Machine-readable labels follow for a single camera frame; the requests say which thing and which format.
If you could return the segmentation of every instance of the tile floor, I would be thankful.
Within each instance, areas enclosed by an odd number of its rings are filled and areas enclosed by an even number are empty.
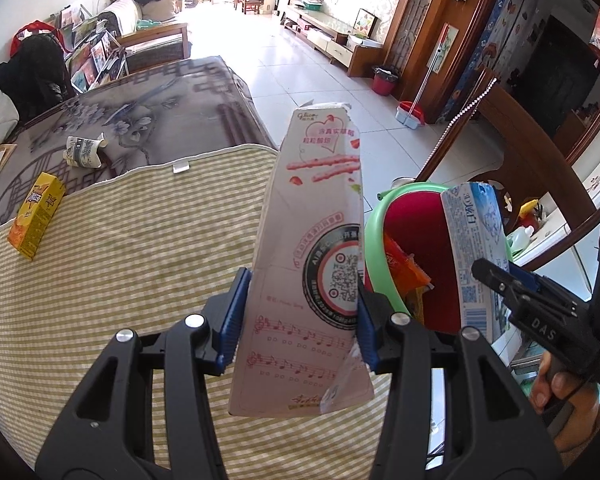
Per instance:
[[[371,79],[349,78],[344,67],[312,49],[271,15],[243,15],[231,4],[199,4],[185,10],[192,57],[222,56],[250,88],[256,109],[274,142],[280,144],[294,109],[306,102],[346,102],[361,133],[365,219],[379,192],[399,176],[415,176],[445,125],[417,130],[395,120],[397,101],[370,89]],[[497,167],[498,134],[471,123],[462,132],[432,181],[454,184]]]

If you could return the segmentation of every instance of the mop handle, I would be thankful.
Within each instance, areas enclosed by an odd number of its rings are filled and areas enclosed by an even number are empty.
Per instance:
[[[424,80],[422,81],[422,85],[420,85],[418,94],[416,95],[416,98],[413,100],[413,104],[411,104],[411,107],[409,108],[409,113],[407,114],[407,119],[409,119],[411,117],[411,114],[413,113],[413,109],[416,107],[416,104],[418,104],[418,101],[422,97],[422,94],[424,93],[424,89],[427,86],[427,82],[429,82],[429,76],[431,76],[431,72],[433,72],[433,67],[435,67],[436,63],[438,62],[438,58],[442,54],[442,43],[443,43],[443,41],[445,41],[445,36],[448,33],[448,30],[449,30],[449,26],[445,25],[445,28],[442,30],[442,34],[440,35],[440,41],[438,42],[438,47],[436,49],[436,55],[434,56],[433,61],[431,61],[431,66],[427,70],[427,74],[424,76]]]

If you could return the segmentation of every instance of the black circular label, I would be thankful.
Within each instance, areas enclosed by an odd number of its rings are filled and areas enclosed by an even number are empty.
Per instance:
[[[345,224],[323,234],[309,251],[302,290],[312,310],[332,326],[353,330],[358,319],[358,231]]]

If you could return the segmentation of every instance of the yellow box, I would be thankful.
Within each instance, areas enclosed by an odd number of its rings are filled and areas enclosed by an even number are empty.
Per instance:
[[[29,260],[36,254],[40,239],[58,209],[65,190],[58,177],[40,173],[20,207],[7,240]]]

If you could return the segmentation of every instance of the person's arm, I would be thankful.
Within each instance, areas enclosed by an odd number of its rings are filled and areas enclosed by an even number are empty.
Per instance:
[[[544,411],[544,407],[554,394],[564,399],[582,382],[576,376],[562,372],[555,375],[551,384],[546,380],[546,374],[551,364],[551,354],[545,352],[542,356],[538,376],[531,389],[530,401],[536,413]],[[587,447],[593,436],[600,428],[600,400],[598,386],[585,384],[569,402],[574,410],[567,424],[556,436],[554,443],[562,457],[562,463],[568,467]]]

